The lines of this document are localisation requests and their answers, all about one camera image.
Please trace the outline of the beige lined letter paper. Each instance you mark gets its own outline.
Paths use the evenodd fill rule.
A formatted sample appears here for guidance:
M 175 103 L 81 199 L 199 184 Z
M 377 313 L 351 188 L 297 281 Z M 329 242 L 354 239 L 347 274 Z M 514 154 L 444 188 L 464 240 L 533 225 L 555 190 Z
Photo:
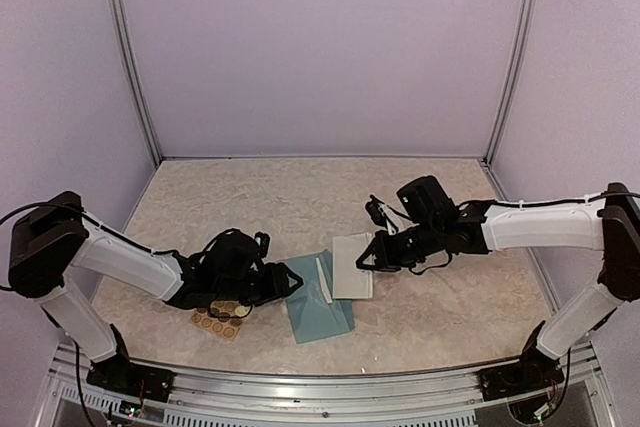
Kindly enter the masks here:
M 320 285 L 320 290 L 321 293 L 325 299 L 325 302 L 329 305 L 331 305 L 333 303 L 333 298 L 331 295 L 331 291 L 329 289 L 328 283 L 327 283 L 327 279 L 324 273 L 324 268 L 323 268 L 323 263 L 321 261 L 320 257 L 317 257 L 315 259 L 316 262 L 316 268 L 317 268 L 317 273 L 318 273 L 318 278 L 319 278 L 319 285 Z

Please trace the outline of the teal blue envelope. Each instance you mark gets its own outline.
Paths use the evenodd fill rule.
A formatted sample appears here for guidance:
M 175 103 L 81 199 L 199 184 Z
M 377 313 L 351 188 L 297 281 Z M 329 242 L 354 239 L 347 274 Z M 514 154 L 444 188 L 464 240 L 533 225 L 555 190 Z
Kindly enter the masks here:
M 321 293 L 315 259 L 321 258 L 329 289 L 333 280 L 333 257 L 324 250 L 284 261 L 301 276 L 304 285 L 285 299 L 293 335 L 297 344 L 309 343 L 349 333 L 355 329 L 353 305 L 350 300 L 333 297 L 331 305 Z

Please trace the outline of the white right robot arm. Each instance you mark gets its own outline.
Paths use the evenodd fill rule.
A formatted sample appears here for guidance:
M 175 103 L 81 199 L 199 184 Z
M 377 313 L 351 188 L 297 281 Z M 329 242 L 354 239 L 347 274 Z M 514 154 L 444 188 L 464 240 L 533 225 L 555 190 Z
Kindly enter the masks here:
M 411 226 L 390 232 L 392 221 L 383 202 L 366 205 L 380 226 L 357 258 L 362 271 L 427 271 L 425 261 L 444 252 L 488 255 L 519 248 L 578 248 L 599 251 L 602 268 L 592 284 L 543 322 L 524 358 L 513 366 L 511 380 L 523 391 L 535 389 L 586 333 L 602 324 L 619 306 L 639 298 L 638 194 L 611 183 L 596 194 L 540 202 L 468 200 L 454 203 L 438 179 L 422 176 L 398 190 Z

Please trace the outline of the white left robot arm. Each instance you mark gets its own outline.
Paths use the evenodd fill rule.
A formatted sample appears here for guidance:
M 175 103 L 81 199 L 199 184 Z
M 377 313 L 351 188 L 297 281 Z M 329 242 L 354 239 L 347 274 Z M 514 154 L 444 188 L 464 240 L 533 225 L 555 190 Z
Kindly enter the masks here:
M 217 301 L 254 309 L 285 299 L 304 284 L 284 263 L 266 261 L 265 233 L 226 229 L 189 256 L 155 250 L 93 217 L 72 191 L 20 206 L 1 221 L 13 224 L 5 290 L 38 303 L 121 392 L 139 383 L 139 368 L 128 360 L 117 329 L 94 310 L 68 269 L 93 271 L 181 310 Z

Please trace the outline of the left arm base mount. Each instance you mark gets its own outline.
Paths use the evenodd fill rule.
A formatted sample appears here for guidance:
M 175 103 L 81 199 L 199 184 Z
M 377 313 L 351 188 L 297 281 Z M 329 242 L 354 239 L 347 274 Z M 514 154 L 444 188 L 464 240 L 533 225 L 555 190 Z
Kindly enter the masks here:
M 140 401 L 166 403 L 171 393 L 175 373 L 168 369 L 134 363 L 118 329 L 111 324 L 115 355 L 101 362 L 91 362 L 86 381 L 89 385 L 132 397 Z

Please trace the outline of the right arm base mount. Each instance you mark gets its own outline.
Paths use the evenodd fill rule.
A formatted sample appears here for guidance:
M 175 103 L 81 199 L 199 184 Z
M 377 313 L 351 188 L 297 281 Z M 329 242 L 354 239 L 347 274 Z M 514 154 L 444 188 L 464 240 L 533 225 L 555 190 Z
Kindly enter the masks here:
M 515 362 L 478 372 L 484 401 L 517 396 L 565 381 L 559 360 L 537 349 L 537 336 L 543 325 L 544 321 L 533 330 Z

